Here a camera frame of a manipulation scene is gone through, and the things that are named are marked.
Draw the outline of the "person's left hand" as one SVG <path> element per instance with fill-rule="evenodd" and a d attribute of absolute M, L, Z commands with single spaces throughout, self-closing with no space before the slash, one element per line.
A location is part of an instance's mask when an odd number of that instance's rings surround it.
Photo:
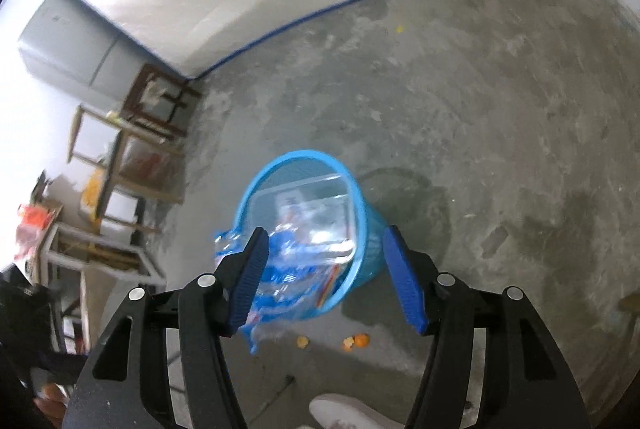
<path fill-rule="evenodd" d="M 67 397 L 55 383 L 44 385 L 34 397 L 35 405 L 55 428 L 61 429 Z"/>

